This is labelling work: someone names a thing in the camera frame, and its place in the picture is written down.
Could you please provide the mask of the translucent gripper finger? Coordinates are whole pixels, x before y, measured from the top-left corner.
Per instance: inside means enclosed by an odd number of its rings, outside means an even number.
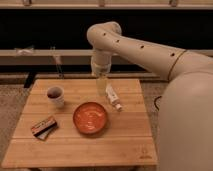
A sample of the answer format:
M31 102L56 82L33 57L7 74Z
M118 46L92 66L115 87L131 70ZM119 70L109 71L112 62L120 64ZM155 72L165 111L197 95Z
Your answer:
M107 86L107 77L106 76L98 77L96 83L99 95L104 96Z

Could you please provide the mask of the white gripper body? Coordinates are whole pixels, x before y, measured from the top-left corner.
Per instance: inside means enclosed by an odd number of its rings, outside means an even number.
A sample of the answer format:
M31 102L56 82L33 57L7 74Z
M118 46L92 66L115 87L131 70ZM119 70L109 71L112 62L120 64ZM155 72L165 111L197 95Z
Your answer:
M94 49L91 57L92 74L101 77L110 72L112 54L107 51Z

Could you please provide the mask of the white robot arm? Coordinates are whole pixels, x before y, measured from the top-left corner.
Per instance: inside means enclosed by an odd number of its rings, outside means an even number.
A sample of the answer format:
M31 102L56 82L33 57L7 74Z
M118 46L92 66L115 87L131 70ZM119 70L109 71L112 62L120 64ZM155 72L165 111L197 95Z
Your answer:
M89 27L87 40L96 76L118 54L169 82L158 116L158 171L213 171L213 58L124 37L116 22Z

